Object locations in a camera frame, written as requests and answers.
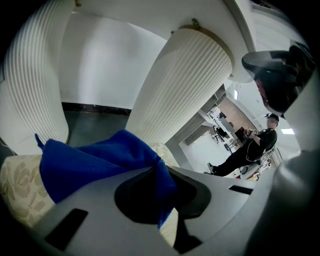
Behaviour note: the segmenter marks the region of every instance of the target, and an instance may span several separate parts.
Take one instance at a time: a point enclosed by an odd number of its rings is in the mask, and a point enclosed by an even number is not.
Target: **white ribbed column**
[[[231,59],[211,37],[175,31],[151,67],[126,129],[146,143],[166,143],[231,72]]]
[[[18,155],[39,154],[34,134],[65,142],[58,64],[74,0],[47,1],[25,22],[3,63],[0,83],[0,137]]]

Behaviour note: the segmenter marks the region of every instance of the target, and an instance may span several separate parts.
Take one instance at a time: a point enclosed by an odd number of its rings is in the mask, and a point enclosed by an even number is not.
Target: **black shirt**
[[[254,161],[259,159],[264,150],[269,151],[277,141],[278,135],[277,132],[273,129],[264,129],[259,131],[256,135],[260,138],[260,145],[258,145],[252,138],[248,138],[244,141],[242,150],[247,152],[249,160]]]

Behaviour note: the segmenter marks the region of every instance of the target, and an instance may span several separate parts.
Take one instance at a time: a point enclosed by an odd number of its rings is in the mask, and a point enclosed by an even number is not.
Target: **brown wall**
[[[247,116],[227,97],[220,103],[219,109],[226,115],[226,120],[233,123],[236,131],[240,127],[252,130],[257,129]]]

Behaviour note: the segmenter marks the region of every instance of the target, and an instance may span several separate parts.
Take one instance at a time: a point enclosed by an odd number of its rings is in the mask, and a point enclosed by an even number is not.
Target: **white floor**
[[[181,142],[179,145],[193,170],[198,173],[209,172],[208,162],[214,166],[218,166],[231,154],[226,150],[222,142],[218,144],[215,139],[212,139],[209,132],[189,146],[184,142]]]

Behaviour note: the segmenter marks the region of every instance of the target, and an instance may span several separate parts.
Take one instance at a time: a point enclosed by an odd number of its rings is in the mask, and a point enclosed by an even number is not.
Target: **sneaker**
[[[210,172],[213,174],[215,166],[208,162],[208,167],[210,169]]]

